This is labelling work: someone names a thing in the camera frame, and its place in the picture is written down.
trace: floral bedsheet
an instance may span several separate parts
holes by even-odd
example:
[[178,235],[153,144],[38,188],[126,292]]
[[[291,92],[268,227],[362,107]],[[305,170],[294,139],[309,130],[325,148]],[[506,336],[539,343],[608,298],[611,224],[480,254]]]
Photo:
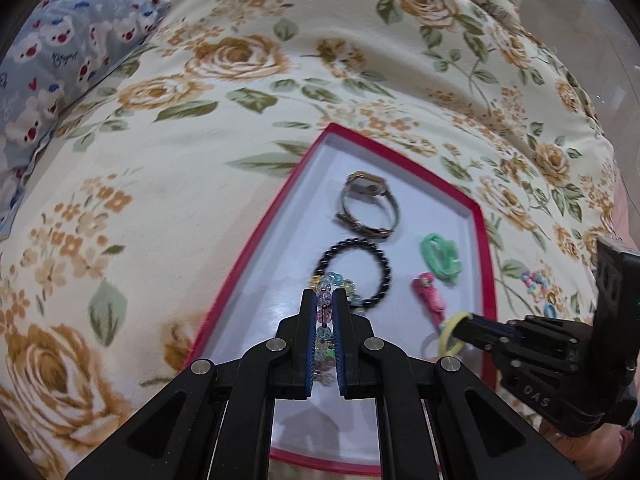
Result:
[[180,371],[331,121],[480,203],[501,320],[544,312],[527,269],[558,316],[589,319],[613,150],[520,2],[172,0],[152,41],[69,110],[0,246],[0,408],[45,478]]

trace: watch face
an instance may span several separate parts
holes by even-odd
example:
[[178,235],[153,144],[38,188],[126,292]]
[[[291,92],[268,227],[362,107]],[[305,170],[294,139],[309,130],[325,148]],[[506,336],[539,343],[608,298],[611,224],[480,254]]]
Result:
[[377,196],[386,193],[386,180],[377,175],[358,171],[352,175],[353,179],[349,183],[350,189],[356,193],[369,196]]

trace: marble floor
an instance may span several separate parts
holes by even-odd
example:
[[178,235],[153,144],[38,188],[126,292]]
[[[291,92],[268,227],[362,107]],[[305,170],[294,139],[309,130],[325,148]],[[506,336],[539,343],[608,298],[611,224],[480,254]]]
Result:
[[544,41],[594,101],[628,194],[640,244],[640,46],[609,0],[524,0],[522,25]]

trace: silver bolt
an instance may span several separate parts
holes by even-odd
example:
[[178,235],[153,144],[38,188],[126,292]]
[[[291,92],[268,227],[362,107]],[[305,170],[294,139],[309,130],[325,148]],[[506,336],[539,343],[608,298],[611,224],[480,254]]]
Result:
[[447,372],[457,372],[460,370],[460,361],[455,357],[446,356],[440,360],[440,366],[442,366],[442,368]]
[[211,363],[206,359],[198,359],[191,363],[191,371],[196,375],[206,374],[211,370]]
[[364,346],[369,350],[380,350],[384,345],[385,342],[379,337],[367,337],[364,340]]
[[280,339],[279,337],[274,337],[273,339],[269,339],[267,341],[267,348],[272,352],[279,352],[280,350],[284,350],[285,346],[287,346],[287,342],[284,339]]

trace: blue pillow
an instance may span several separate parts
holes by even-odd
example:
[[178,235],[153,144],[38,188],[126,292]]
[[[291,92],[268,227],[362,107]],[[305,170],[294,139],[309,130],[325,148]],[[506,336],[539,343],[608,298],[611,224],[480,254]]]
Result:
[[0,64],[0,239],[60,110],[156,29],[167,0],[42,0]]

